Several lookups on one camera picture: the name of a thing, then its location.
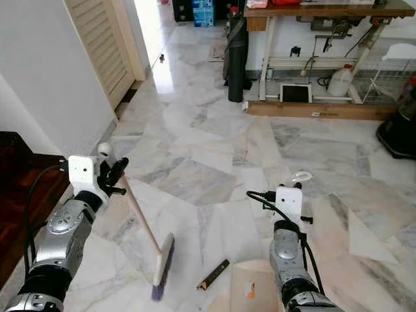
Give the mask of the black rounded appliance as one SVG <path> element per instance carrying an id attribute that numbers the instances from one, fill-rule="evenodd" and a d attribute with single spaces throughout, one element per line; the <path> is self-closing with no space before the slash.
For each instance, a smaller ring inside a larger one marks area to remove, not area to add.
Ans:
<path id="1" fill-rule="evenodd" d="M 404 85 L 393 113 L 376 131 L 376 137 L 395 159 L 416 160 L 416 75 Z"/>

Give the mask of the white plastic seat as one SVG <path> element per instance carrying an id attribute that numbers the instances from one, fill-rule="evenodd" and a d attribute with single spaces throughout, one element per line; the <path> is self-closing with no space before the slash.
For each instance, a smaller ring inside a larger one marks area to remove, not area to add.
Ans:
<path id="1" fill-rule="evenodd" d="M 393 44 L 387 48 L 386 53 L 381 57 L 383 62 L 387 60 L 416 60 L 416 45 Z"/>

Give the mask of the black crate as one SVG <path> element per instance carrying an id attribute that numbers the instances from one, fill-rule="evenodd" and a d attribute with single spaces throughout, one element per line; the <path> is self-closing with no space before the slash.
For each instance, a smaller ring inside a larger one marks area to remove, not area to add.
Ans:
<path id="1" fill-rule="evenodd" d="M 176 23 L 191 23 L 195 20 L 192 0 L 170 0 Z"/>

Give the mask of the dark wooden cabinet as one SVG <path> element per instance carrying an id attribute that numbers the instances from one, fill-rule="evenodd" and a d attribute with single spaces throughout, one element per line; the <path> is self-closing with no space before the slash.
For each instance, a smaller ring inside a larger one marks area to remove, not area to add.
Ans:
<path id="1" fill-rule="evenodd" d="M 36 176 L 48 166 L 58 164 L 62 155 L 39 154 L 32 151 L 18 133 L 0 132 L 0 286 L 23 259 L 25 228 L 23 211 Z M 52 170 L 42 176 L 29 210 L 31 227 L 46 220 L 68 187 L 68 175 Z"/>

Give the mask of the wooden sewing machine table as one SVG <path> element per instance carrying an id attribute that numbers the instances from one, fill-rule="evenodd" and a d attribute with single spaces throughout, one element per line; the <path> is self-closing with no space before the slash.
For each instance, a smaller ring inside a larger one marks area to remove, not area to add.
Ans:
<path id="1" fill-rule="evenodd" d="M 246 8 L 244 6 L 243 16 L 247 19 L 249 32 L 266 32 L 265 50 L 263 51 L 261 71 L 259 72 L 259 85 L 257 89 L 257 98 L 259 101 L 267 100 L 267 73 L 270 68 L 271 51 L 274 43 L 274 31 L 276 30 L 277 18 L 279 17 L 373 17 L 396 19 L 412 18 L 416 16 L 416 8 L 413 8 L 404 0 L 385 0 L 384 4 L 356 4 L 337 3 L 337 4 L 285 4 L 277 5 L 267 2 L 264 8 Z M 359 42 L 366 41 L 365 47 L 359 51 L 357 58 L 318 58 L 318 64 L 321 68 L 324 65 L 335 65 L 335 69 L 341 68 L 342 65 L 351 64 L 358 71 L 365 59 L 376 44 L 380 34 L 385 29 L 384 22 L 372 25 L 369 35 Z"/>

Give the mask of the beige louvred door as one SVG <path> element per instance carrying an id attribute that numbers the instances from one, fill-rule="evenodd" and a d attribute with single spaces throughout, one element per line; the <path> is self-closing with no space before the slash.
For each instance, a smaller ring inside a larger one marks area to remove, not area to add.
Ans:
<path id="1" fill-rule="evenodd" d="M 64 0 L 73 26 L 91 59 L 113 110 L 137 83 L 146 79 L 143 50 L 137 47 L 125 0 Z"/>

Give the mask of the white framed black panel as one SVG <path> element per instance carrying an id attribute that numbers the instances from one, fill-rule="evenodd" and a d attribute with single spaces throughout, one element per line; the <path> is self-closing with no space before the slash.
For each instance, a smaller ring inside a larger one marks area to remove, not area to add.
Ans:
<path id="1" fill-rule="evenodd" d="M 313 102 L 309 84 L 281 83 L 279 100 L 282 102 Z"/>

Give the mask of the wooden handled broom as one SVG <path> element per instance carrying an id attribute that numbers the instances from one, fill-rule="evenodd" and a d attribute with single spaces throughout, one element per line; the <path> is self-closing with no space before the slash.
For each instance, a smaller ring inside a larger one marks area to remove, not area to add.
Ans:
<path id="1" fill-rule="evenodd" d="M 110 164 L 114 161 L 118 161 L 113 152 L 112 146 L 108 142 L 98 144 L 96 151 L 102 157 L 101 170 L 109 169 Z M 163 299 L 164 288 L 170 272 L 170 262 L 172 261 L 172 255 L 174 254 L 175 238 L 172 233 L 168 233 L 163 237 L 161 242 L 157 241 L 151 226 L 146 220 L 146 217 L 137 202 L 136 196 L 131 189 L 125 174 L 121 178 L 121 181 L 117 184 L 117 187 L 123 187 L 127 190 L 124 198 L 127 200 L 127 207 L 130 208 L 133 213 L 136 214 L 138 220 L 144 226 L 146 234 L 148 234 L 149 241 L 155 250 L 155 273 L 152 280 L 152 292 L 151 299 L 155 302 L 160 302 Z"/>

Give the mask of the beige long handled dustpan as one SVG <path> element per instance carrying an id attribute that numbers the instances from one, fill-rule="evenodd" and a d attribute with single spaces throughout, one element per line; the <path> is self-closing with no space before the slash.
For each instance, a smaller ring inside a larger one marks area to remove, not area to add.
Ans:
<path id="1" fill-rule="evenodd" d="M 312 178 L 310 172 L 301 170 L 292 175 L 289 183 L 282 183 L 283 187 L 294 187 L 302 190 L 303 184 Z M 274 223 L 277 220 L 289 220 L 280 211 L 276 202 L 276 188 L 270 190 L 248 190 L 246 196 L 261 208 L 270 213 L 270 234 L 267 240 L 267 258 L 257 261 L 246 261 L 233 265 L 232 270 L 232 290 L 231 308 L 244 312 L 284 312 L 279 299 L 279 291 L 276 286 L 276 273 L 270 265 L 270 243 L 273 240 Z M 322 288 L 319 270 L 315 261 L 314 253 L 310 250 L 308 235 L 304 231 L 304 223 L 309 221 L 309 217 L 301 214 L 301 243 L 304 246 L 304 268 L 309 271 L 313 281 L 318 287 Z"/>

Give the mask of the brown cardboard strip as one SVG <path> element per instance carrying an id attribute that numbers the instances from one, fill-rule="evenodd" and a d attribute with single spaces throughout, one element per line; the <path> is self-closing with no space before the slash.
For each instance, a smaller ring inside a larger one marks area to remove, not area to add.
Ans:
<path id="1" fill-rule="evenodd" d="M 208 288 L 214 283 L 218 277 L 223 273 L 223 271 L 231 264 L 229 259 L 223 259 L 216 268 L 214 268 L 211 273 L 208 273 L 208 276 L 205 277 L 199 284 L 196 286 L 197 289 L 202 291 L 207 291 Z"/>

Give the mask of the long wooden plank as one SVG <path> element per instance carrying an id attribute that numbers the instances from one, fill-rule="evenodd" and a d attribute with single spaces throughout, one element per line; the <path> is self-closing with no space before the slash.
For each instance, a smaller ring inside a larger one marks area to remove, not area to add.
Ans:
<path id="1" fill-rule="evenodd" d="M 335 105 L 309 102 L 247 101 L 243 111 L 252 116 L 305 117 L 354 121 L 384 121 L 397 112 L 396 106 Z"/>

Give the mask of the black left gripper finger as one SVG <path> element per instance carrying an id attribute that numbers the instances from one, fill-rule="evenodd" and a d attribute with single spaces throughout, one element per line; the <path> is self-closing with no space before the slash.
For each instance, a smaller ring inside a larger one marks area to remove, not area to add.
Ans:
<path id="1" fill-rule="evenodd" d="M 129 164 L 129 159 L 127 157 L 122 157 L 118 161 L 114 161 L 109 166 L 109 170 L 106 175 L 106 185 L 108 187 L 115 187 L 115 185 L 121 181 L 122 176 L 124 176 L 125 167 Z"/>

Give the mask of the white plastic jug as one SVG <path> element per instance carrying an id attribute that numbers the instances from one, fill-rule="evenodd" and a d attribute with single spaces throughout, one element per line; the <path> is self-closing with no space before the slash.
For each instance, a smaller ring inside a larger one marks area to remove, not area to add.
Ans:
<path id="1" fill-rule="evenodd" d="M 352 80 L 354 79 L 353 66 L 351 64 L 345 64 L 343 68 L 335 71 L 331 77 L 327 86 L 327 93 L 331 96 L 345 96 L 350 89 Z"/>

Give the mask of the blue printed carton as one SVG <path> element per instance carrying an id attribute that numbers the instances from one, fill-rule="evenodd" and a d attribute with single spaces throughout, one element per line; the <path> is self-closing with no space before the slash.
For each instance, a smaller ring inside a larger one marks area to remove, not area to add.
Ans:
<path id="1" fill-rule="evenodd" d="M 195 27 L 214 27 L 215 8 L 213 0 L 191 0 Z"/>

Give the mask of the black rolled bag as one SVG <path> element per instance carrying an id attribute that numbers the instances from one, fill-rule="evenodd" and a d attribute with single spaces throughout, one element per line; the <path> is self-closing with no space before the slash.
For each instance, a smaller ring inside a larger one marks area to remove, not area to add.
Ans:
<path id="1" fill-rule="evenodd" d="M 243 101 L 244 89 L 246 85 L 250 87 L 251 82 L 246 75 L 247 56 L 246 18 L 242 12 L 232 12 L 231 19 L 229 19 L 225 59 L 225 81 L 229 101 Z"/>

